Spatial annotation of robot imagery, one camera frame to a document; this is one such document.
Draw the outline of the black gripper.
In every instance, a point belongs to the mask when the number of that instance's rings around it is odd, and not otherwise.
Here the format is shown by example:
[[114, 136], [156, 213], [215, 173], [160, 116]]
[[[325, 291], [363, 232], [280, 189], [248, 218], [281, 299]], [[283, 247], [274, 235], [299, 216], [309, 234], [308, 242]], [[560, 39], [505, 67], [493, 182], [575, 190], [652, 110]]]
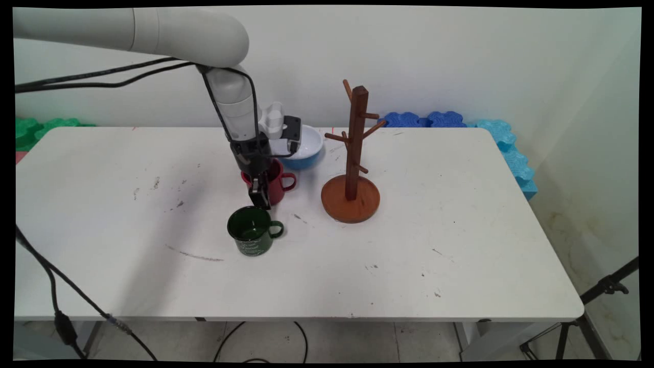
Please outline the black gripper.
[[248, 196], [253, 205], [257, 208], [270, 210], [268, 174], [265, 173], [268, 172], [272, 165], [272, 153], [268, 137], [259, 134], [256, 139], [232, 140], [230, 149], [240, 170], [250, 176]]

